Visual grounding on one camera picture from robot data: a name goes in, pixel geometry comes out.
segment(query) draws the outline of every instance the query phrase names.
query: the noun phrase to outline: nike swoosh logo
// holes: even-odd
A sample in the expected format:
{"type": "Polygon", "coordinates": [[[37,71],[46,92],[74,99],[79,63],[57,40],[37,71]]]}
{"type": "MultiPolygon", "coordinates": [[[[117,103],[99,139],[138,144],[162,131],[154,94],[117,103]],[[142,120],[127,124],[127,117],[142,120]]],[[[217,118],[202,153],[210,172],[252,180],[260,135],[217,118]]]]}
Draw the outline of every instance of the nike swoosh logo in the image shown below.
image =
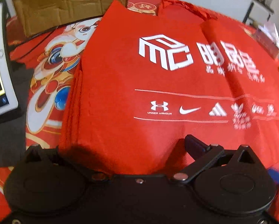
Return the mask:
{"type": "Polygon", "coordinates": [[[179,112],[180,112],[180,114],[189,114],[189,113],[192,113],[192,112],[194,112],[194,111],[199,110],[200,108],[201,108],[201,107],[199,107],[199,108],[194,108],[194,109],[190,109],[190,110],[184,110],[184,109],[182,108],[182,106],[181,106],[179,112]]]}

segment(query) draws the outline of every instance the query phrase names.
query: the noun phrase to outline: blue object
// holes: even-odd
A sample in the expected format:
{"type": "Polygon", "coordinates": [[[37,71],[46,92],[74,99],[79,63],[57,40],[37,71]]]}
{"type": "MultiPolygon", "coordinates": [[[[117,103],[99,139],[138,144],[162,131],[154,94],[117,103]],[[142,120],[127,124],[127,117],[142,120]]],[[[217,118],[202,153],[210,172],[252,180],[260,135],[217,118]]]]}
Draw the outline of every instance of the blue object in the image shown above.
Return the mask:
{"type": "Polygon", "coordinates": [[[70,91],[70,86],[63,87],[60,91],[58,91],[57,95],[55,96],[55,99],[54,99],[55,107],[58,110],[65,109],[69,91],[70,91]]]}
{"type": "Polygon", "coordinates": [[[272,169],[272,168],[269,168],[267,170],[268,174],[270,175],[270,177],[277,183],[279,184],[279,172],[272,169]]]}
{"type": "Polygon", "coordinates": [[[80,58],[78,58],[71,66],[63,69],[62,71],[69,71],[69,70],[71,70],[72,68],[76,67],[76,65],[79,63],[79,61],[80,61],[80,58]]]}
{"type": "Polygon", "coordinates": [[[61,49],[62,47],[57,47],[51,51],[50,56],[48,58],[48,62],[50,64],[58,64],[61,61],[63,61],[63,58],[61,57],[61,49]]]}

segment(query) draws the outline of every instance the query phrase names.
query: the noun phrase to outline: tablet home button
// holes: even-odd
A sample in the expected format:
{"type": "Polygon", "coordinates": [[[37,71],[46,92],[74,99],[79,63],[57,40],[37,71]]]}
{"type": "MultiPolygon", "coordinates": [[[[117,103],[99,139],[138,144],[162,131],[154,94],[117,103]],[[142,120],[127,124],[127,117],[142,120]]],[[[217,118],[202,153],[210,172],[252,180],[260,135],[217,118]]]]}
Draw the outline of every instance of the tablet home button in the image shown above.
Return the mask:
{"type": "Polygon", "coordinates": [[[4,51],[2,49],[0,49],[0,58],[2,58],[4,55],[4,51]]]}

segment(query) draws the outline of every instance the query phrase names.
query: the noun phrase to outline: white logo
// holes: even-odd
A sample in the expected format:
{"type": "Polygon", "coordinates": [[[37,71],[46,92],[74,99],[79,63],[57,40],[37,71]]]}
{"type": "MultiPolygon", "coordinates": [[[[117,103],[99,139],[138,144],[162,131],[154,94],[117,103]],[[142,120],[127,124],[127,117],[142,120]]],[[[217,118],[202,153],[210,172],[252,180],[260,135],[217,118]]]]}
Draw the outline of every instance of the white logo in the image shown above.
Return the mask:
{"type": "Polygon", "coordinates": [[[182,108],[182,106],[181,106],[179,112],[180,112],[180,114],[189,114],[189,113],[191,113],[191,112],[194,112],[194,111],[199,110],[200,108],[201,108],[201,107],[199,107],[199,108],[194,108],[194,109],[189,109],[189,110],[184,110],[184,109],[182,108]]]}
{"type": "Polygon", "coordinates": [[[179,68],[189,66],[189,65],[193,64],[193,62],[194,62],[191,54],[189,53],[189,47],[187,45],[182,44],[176,40],[173,40],[165,35],[154,35],[154,36],[140,38],[139,39],[139,54],[142,57],[145,57],[145,45],[149,46],[150,61],[152,61],[155,64],[156,64],[156,50],[158,50],[160,52],[161,67],[166,70],[168,70],[168,64],[169,64],[170,70],[173,71],[173,70],[176,70],[179,68]],[[162,40],[161,38],[164,38],[167,41],[172,42],[173,44],[170,44],[170,43],[162,40]],[[165,52],[165,49],[163,49],[159,46],[156,46],[154,44],[151,44],[147,40],[156,40],[157,42],[162,43],[162,44],[170,47],[171,49],[168,49],[165,52]],[[175,63],[173,55],[176,53],[180,53],[180,52],[187,53],[186,54],[187,60],[175,63]]]}
{"type": "Polygon", "coordinates": [[[272,104],[267,105],[267,116],[275,116],[274,106],[272,104]]]}
{"type": "Polygon", "coordinates": [[[151,109],[154,110],[154,111],[156,111],[156,107],[161,107],[161,108],[163,108],[163,111],[167,111],[167,110],[168,110],[168,107],[167,107],[167,106],[168,106],[168,103],[167,103],[167,102],[163,102],[162,105],[157,105],[157,104],[156,104],[156,101],[152,101],[151,104],[152,104],[151,109]]]}
{"type": "Polygon", "coordinates": [[[234,110],[235,113],[240,114],[243,109],[243,104],[238,106],[238,104],[234,103],[233,105],[231,105],[231,108],[234,110]]]}
{"type": "Polygon", "coordinates": [[[259,70],[256,69],[256,65],[247,53],[244,53],[240,50],[237,51],[235,46],[230,43],[221,41],[221,45],[224,48],[231,63],[236,64],[240,68],[243,68],[245,66],[247,71],[250,73],[259,74],[259,70]]]}
{"type": "Polygon", "coordinates": [[[207,65],[207,66],[206,66],[206,72],[207,72],[207,73],[210,73],[210,74],[214,74],[214,70],[211,68],[210,65],[207,65]]]}
{"type": "Polygon", "coordinates": [[[253,113],[258,113],[258,114],[264,114],[264,109],[263,109],[262,106],[253,105],[252,106],[252,112],[253,113]]]}
{"type": "Polygon", "coordinates": [[[199,48],[204,63],[207,65],[215,64],[216,66],[221,66],[224,63],[225,59],[215,42],[212,42],[211,45],[197,43],[197,47],[199,48]]]}
{"type": "Polygon", "coordinates": [[[227,116],[227,113],[219,103],[216,103],[212,110],[209,112],[210,116],[227,116]]]}

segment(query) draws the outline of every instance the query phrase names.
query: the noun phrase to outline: white tablet frame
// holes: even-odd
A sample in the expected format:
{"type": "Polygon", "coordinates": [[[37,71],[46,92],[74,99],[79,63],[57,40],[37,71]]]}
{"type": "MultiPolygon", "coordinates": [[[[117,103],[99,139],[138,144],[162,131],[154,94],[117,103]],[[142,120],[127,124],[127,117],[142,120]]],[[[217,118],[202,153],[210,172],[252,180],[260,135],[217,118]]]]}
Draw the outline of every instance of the white tablet frame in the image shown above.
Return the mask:
{"type": "Polygon", "coordinates": [[[12,81],[9,74],[6,50],[4,46],[4,34],[3,34],[3,4],[0,3],[0,50],[4,52],[2,58],[0,58],[0,75],[3,87],[5,89],[6,97],[9,104],[0,107],[0,115],[8,111],[18,108],[18,100],[12,85],[12,81]]]}

